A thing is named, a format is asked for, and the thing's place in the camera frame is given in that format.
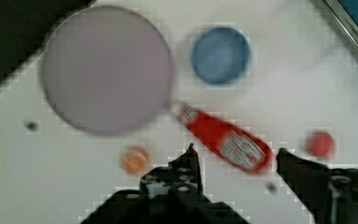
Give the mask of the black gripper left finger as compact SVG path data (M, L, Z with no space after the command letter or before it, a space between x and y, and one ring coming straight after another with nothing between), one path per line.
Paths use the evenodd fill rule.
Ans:
M171 188L187 186L197 193L203 192L200 162L194 144L190 143L186 152L170 161L167 166L152 169L140 179L140 191L148 196L167 195Z

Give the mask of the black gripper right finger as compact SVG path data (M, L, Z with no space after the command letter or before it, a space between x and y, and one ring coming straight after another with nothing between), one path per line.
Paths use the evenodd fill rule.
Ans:
M358 169L335 168L279 150L277 173L316 224L358 224Z

